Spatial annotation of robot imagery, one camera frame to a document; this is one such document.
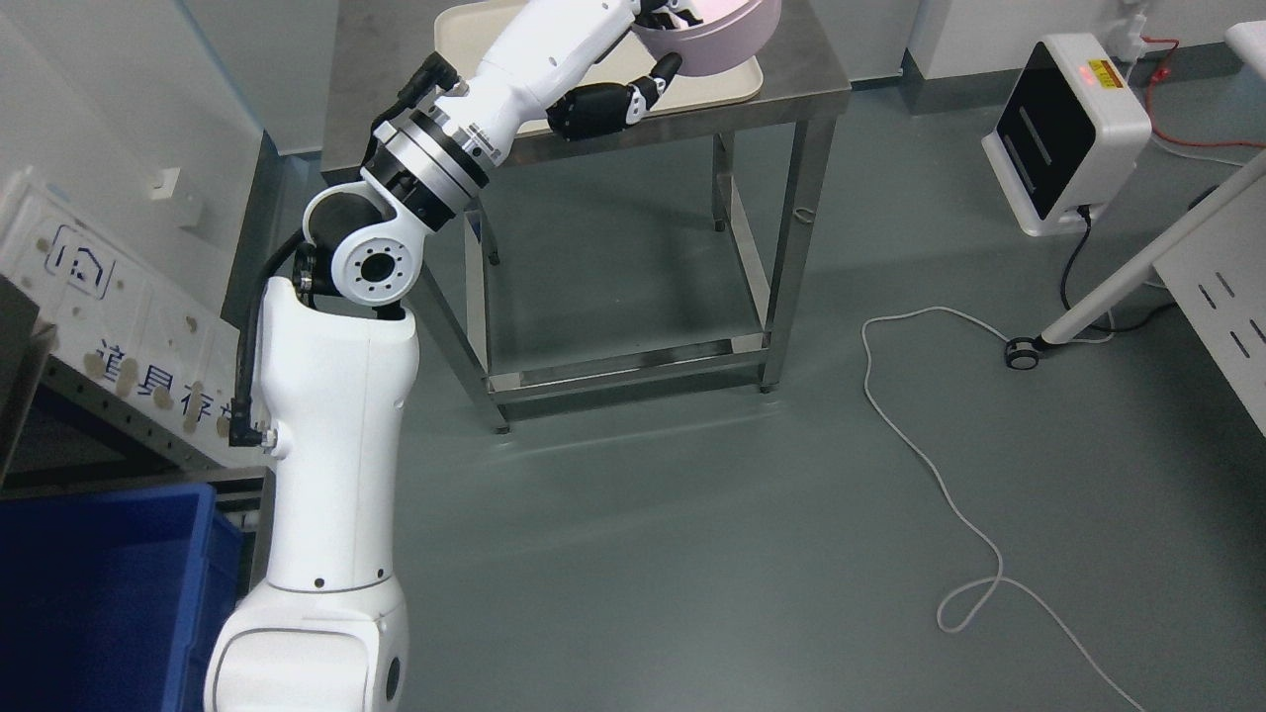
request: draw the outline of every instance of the space heater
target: space heater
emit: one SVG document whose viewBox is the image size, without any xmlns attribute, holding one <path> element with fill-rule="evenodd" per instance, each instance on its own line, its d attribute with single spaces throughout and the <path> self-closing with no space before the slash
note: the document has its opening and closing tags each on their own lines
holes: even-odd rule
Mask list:
<svg viewBox="0 0 1266 712">
<path fill-rule="evenodd" d="M 1048 34 L 981 143 L 1020 228 L 1038 237 L 1085 229 L 1082 205 L 1098 220 L 1151 133 L 1093 34 Z"/>
</svg>

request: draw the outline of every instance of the red cable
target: red cable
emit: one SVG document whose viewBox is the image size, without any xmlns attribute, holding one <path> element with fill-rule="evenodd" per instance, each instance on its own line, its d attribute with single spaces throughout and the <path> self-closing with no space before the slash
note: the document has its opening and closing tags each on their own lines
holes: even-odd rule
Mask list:
<svg viewBox="0 0 1266 712">
<path fill-rule="evenodd" d="M 1170 143 L 1176 143 L 1179 146 L 1190 146 L 1193 148 L 1224 148 L 1228 146 L 1247 146 L 1250 148 L 1266 148 L 1266 143 L 1257 143 L 1253 141 L 1214 141 L 1214 142 L 1200 142 L 1200 141 L 1184 141 L 1181 138 L 1174 138 L 1172 136 L 1161 130 L 1161 127 L 1156 123 L 1156 115 L 1152 113 L 1152 90 L 1156 89 L 1157 84 L 1161 84 L 1170 77 L 1170 58 L 1174 57 L 1174 52 L 1179 48 L 1179 41 L 1174 38 L 1156 38 L 1141 35 L 1143 42 L 1148 44 L 1170 44 L 1170 51 L 1165 53 L 1161 63 L 1156 65 L 1156 71 L 1152 72 L 1152 77 L 1147 80 L 1147 91 L 1143 95 L 1143 105 L 1147 108 L 1147 118 L 1152 120 L 1152 133 L 1162 141 Z"/>
</svg>

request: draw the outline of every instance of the stand wheel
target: stand wheel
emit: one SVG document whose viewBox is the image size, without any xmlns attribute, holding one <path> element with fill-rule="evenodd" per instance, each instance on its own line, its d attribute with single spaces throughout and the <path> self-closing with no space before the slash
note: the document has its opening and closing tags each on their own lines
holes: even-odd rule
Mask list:
<svg viewBox="0 0 1266 712">
<path fill-rule="evenodd" d="M 1006 360 L 1008 369 L 1032 371 L 1041 362 L 1042 351 L 1037 346 L 1037 340 L 1020 337 L 1006 342 L 1003 357 Z"/>
</svg>

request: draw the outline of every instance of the robotic arm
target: robotic arm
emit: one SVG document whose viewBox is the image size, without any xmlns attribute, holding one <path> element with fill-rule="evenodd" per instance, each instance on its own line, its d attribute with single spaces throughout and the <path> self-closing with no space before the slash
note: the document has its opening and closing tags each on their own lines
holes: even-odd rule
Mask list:
<svg viewBox="0 0 1266 712">
<path fill-rule="evenodd" d="M 420 274 L 425 238 L 487 185 L 523 123 L 548 118 L 575 139 L 641 120 L 680 56 L 627 86 L 573 87 L 634 23 L 691 20 L 685 0 L 532 0 L 468 81 L 433 56 L 375 120 L 361 180 L 316 195 L 301 233 L 268 261 L 242 333 L 230 443 L 263 445 L 277 459 L 272 545 L 266 580 L 216 640 L 208 712 L 398 708 L 409 633 L 392 574 L 392 505 L 418 369 L 417 326 L 400 300 Z M 294 277 L 268 277 L 290 250 Z M 373 308 L 376 318 L 319 312 L 313 295 Z M 248 422 L 256 338 L 272 416 L 262 431 Z"/>
</svg>

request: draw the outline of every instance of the epoxy floor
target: epoxy floor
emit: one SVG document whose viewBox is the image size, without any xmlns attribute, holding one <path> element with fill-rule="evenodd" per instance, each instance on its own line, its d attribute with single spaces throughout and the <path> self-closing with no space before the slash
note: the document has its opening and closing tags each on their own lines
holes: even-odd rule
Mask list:
<svg viewBox="0 0 1266 712">
<path fill-rule="evenodd" d="M 1162 119 L 1261 141 L 1244 84 L 1166 85 Z M 862 395 L 867 318 L 943 304 L 1019 336 L 1061 312 L 1079 236 L 1017 227 L 980 148 L 998 111 L 912 118 L 895 89 L 855 92 L 772 394 L 709 378 L 520 410 L 495 436 L 424 337 L 396 507 L 413 640 L 403 708 L 1129 709 L 1017 589 L 958 635 L 937 628 L 941 598 L 994 559 Z M 784 128 L 739 134 L 767 264 L 789 146 Z M 737 262 L 710 232 L 709 151 L 495 176 L 499 364 L 746 328 Z M 1072 291 L 1231 171 L 1148 147 Z M 460 256 L 453 228 L 428 242 L 456 302 Z M 1122 321 L 1163 298 L 1144 289 Z M 1266 438 L 1184 317 L 1032 372 L 1008 371 L 1000 342 L 944 314 L 871 337 L 876 397 L 1008 575 L 1139 704 L 1266 709 Z"/>
</svg>

